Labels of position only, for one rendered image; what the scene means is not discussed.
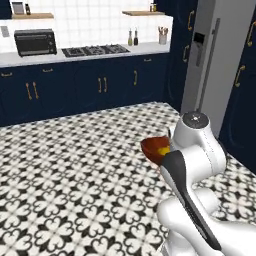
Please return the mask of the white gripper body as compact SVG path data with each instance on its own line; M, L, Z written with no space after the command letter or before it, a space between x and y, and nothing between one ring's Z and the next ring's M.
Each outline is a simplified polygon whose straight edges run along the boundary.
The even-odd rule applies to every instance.
M171 133L171 129L169 127L167 127L167 132L168 132L168 141L169 141L169 147L170 149L175 149L173 142L172 142L172 133Z

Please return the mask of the red-brown bowl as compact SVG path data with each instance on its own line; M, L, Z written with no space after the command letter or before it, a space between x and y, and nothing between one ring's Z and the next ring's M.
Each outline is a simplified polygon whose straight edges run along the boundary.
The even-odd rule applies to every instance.
M168 137L166 136L149 137L141 141L141 149L144 155L158 166L161 165L164 157L158 153L158 149L162 147L169 147Z

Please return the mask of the grey fridge door with dispenser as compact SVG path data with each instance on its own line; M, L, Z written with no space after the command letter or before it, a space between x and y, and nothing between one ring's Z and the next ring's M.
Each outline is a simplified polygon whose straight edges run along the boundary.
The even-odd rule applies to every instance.
M198 0L181 113L198 109L218 18L218 0Z

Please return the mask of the plain grey fridge door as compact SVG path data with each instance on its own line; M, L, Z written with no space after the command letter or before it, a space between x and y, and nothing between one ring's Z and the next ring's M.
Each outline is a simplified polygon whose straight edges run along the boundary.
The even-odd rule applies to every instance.
M218 137L243 52L256 0L218 0L220 18L202 112Z

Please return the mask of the grey fridge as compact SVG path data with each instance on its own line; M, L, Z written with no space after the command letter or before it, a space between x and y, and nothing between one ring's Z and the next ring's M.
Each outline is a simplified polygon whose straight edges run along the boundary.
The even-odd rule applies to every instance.
M181 111L220 133L256 0L198 0Z

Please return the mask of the tall navy cupboard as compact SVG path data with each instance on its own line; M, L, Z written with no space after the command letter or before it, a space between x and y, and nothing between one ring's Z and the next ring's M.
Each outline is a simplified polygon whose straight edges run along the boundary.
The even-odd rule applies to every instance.
M155 0L157 10L173 18L164 99L180 111L198 0Z
M256 7L219 138L228 153L256 175Z

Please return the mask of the grey pot with tools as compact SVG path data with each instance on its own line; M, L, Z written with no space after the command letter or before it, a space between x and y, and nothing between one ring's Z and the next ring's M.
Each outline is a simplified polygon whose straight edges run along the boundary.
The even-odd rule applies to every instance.
M165 45L167 43L168 28L158 27L158 31L159 31L159 44Z

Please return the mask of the navy base cupboard run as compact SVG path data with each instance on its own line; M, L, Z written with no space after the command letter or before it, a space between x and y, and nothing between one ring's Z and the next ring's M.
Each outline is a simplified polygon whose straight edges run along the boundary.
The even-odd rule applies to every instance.
M0 127L162 101L165 53L0 68Z

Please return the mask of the black gas hob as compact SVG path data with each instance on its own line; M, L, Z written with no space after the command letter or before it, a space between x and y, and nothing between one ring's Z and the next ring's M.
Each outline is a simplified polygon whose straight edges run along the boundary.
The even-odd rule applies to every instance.
M82 57L82 56L127 53L128 49L121 46L120 44L110 44L110 45L102 45L102 46L97 45L97 46L64 48L62 52L66 57Z

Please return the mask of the black toaster oven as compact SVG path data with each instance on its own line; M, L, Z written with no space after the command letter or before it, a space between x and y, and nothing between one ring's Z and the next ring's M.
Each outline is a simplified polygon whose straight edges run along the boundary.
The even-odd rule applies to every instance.
M21 57L57 54L55 35L52 29L16 30L14 39L18 55Z

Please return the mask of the wooden wall shelf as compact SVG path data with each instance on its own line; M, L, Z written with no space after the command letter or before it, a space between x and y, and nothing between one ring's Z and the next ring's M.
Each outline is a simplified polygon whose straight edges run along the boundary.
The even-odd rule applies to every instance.
M12 14L12 19L53 19L52 13Z
M159 11L122 11L122 14L128 15L128 16L161 16L165 15L164 12Z

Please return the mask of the white picture frame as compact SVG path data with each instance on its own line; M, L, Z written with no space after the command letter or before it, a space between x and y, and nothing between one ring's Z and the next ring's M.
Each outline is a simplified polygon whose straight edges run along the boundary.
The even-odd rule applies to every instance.
M24 13L24 7L22 2L13 2L12 7L15 14L20 15Z

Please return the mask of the navy wall cupboard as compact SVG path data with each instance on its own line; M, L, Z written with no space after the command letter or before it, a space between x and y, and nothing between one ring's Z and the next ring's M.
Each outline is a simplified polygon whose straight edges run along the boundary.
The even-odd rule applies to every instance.
M7 20L12 17L12 10L9 0L0 0L0 20Z

